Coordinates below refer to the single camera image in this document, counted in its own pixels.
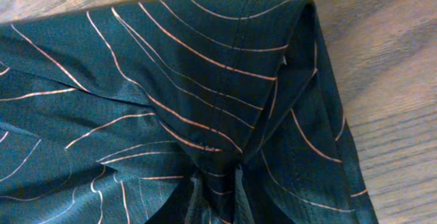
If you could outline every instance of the wood grain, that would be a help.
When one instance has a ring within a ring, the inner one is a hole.
[[[132,0],[0,0],[0,23]],[[437,0],[315,0],[381,223],[437,223]]]

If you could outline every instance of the striped fabric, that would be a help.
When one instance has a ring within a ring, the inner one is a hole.
[[[0,27],[0,223],[377,223],[311,0]]]

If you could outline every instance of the wooden surface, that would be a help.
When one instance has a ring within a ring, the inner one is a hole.
[[[0,0],[0,23],[130,0]],[[437,0],[315,0],[381,223],[437,223]]]

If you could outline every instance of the brown wood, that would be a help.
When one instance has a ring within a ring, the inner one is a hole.
[[[0,23],[130,0],[0,0]],[[437,223],[437,0],[315,0],[381,223]]]

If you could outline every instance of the fabric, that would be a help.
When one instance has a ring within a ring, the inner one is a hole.
[[[0,27],[0,223],[377,223],[311,0]]]

